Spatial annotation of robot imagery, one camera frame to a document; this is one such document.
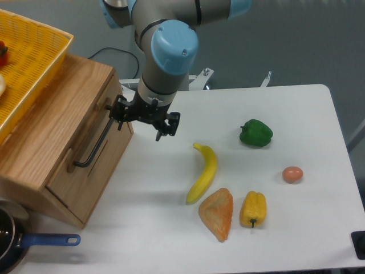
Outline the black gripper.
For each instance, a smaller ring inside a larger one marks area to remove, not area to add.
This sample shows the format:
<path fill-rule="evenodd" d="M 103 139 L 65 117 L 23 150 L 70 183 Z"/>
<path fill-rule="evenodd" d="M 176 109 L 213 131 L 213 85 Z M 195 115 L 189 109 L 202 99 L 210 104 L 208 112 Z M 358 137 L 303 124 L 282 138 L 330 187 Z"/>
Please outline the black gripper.
<path fill-rule="evenodd" d="M 135 95 L 131 102 L 123 95 L 117 95 L 111 106 L 107 105 L 109 118 L 117 123 L 117 130 L 120 131 L 123 124 L 132 121 L 139 121 L 151 124 L 157 130 L 155 141 L 162 136 L 175 136 L 180 122 L 179 112 L 167 113 L 170 104 L 158 106 L 158 104 L 146 103 L 139 95 Z"/>

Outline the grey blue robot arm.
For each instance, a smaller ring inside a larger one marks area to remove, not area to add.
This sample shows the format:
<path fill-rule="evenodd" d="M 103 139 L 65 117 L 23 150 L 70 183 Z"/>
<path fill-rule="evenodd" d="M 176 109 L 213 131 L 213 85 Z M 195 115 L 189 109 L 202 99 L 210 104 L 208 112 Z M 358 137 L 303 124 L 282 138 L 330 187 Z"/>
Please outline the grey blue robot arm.
<path fill-rule="evenodd" d="M 100 1 L 111 28 L 133 26 L 145 67 L 129 102 L 116 97 L 109 117 L 122 126 L 134 120 L 151 124 L 157 138 L 174 136 L 180 113 L 169 107 L 198 53 L 196 28 L 245 14 L 251 1 Z"/>

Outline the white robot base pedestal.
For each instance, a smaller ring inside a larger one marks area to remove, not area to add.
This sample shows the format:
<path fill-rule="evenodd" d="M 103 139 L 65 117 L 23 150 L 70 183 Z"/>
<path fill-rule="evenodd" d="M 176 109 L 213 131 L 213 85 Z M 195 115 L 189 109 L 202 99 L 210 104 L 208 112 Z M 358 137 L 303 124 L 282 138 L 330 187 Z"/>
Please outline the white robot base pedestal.
<path fill-rule="evenodd" d="M 189 73 L 184 74 L 182 81 L 180 83 L 178 91 L 188 91 L 189 90 Z"/>

